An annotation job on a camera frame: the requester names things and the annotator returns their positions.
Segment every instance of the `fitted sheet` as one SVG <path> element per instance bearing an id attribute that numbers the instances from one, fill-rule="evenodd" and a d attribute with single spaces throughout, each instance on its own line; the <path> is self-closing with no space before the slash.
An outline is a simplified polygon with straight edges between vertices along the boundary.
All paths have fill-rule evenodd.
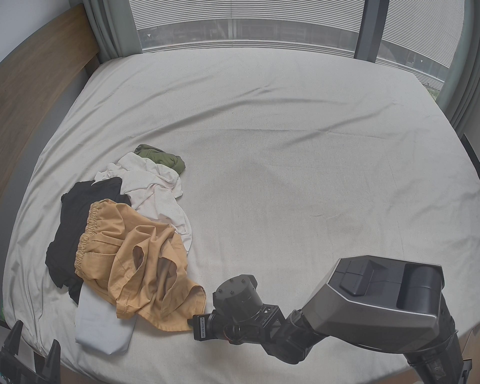
<path id="1" fill-rule="evenodd" d="M 428 92 L 407 72 L 320 53 L 219 48 L 100 66 L 38 159 L 3 279 L 7 323 L 46 355 L 109 383 L 367 383 L 403 356 L 334 338 L 291 366 L 258 345 L 195 342 L 138 319 L 128 352 L 75 343 L 76 305 L 45 252 L 60 197 L 138 144 L 180 155 L 189 277 L 207 292 L 253 274 L 266 303 L 300 308 L 340 257 L 441 264 L 460 334 L 480 321 L 480 181 Z"/>

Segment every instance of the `wooden headboard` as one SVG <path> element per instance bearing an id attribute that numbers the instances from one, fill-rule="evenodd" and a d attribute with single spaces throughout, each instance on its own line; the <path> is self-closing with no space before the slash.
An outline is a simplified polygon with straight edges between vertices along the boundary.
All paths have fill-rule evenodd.
<path id="1" fill-rule="evenodd" d="M 98 44 L 83 4 L 64 12 L 0 62 L 0 198 L 25 145 Z"/>

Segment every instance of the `gray curtain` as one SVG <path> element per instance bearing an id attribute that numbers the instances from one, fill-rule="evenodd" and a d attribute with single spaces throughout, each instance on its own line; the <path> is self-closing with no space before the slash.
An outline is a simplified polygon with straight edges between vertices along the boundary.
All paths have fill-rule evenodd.
<path id="1" fill-rule="evenodd" d="M 97 40 L 101 63 L 142 53 L 128 0 L 69 0 L 70 6 L 83 3 Z"/>
<path id="2" fill-rule="evenodd" d="M 459 137 L 478 125 L 480 108 L 480 0 L 465 1 L 464 30 L 437 103 Z"/>

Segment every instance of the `green garment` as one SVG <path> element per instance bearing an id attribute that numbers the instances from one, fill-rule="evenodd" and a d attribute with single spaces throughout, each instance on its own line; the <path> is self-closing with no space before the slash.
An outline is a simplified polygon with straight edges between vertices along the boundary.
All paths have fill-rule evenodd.
<path id="1" fill-rule="evenodd" d="M 180 156 L 166 153 L 161 149 L 151 147 L 147 144 L 140 144 L 135 148 L 134 153 L 140 157 L 147 157 L 156 164 L 166 165 L 178 174 L 181 174 L 185 170 L 185 163 Z"/>

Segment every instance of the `pile of clothes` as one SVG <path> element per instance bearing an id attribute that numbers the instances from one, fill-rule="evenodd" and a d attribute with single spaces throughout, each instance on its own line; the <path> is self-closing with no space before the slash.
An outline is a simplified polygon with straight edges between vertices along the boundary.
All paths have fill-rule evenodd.
<path id="1" fill-rule="evenodd" d="M 177 204 L 179 156 L 139 145 L 61 198 L 45 264 L 78 304 L 75 341 L 125 353 L 137 316 L 160 330 L 188 331 L 205 291 L 187 277 L 192 229 Z"/>

